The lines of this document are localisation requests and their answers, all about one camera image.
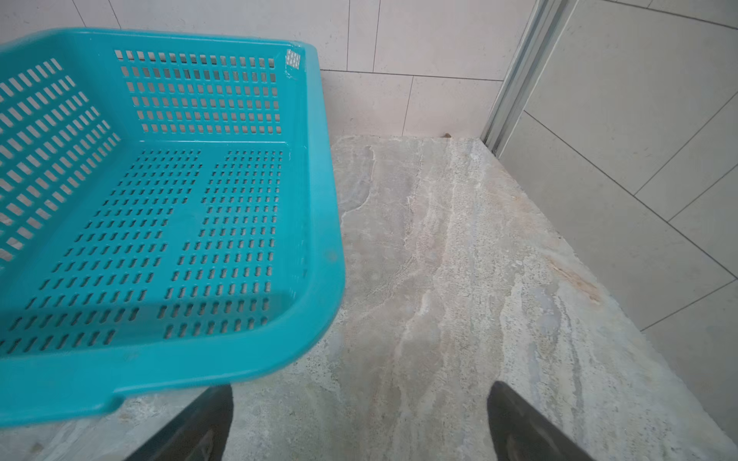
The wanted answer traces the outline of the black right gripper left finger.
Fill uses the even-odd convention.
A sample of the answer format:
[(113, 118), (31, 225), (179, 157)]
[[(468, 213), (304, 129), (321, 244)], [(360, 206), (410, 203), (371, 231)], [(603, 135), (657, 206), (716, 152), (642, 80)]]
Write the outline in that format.
[(210, 387), (127, 460), (221, 460), (233, 416), (232, 386)]

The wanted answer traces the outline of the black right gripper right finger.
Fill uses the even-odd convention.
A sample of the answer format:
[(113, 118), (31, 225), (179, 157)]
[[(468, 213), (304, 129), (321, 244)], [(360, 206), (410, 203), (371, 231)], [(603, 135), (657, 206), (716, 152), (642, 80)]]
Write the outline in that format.
[(593, 458), (507, 383), (497, 380), (486, 401), (498, 460), (586, 460)]

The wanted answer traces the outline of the teal plastic perforated basket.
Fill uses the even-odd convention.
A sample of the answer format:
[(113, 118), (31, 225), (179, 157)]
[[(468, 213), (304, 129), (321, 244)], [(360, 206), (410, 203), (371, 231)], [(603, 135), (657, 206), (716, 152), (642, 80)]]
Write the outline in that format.
[(88, 28), (2, 46), (2, 426), (276, 372), (345, 280), (313, 46)]

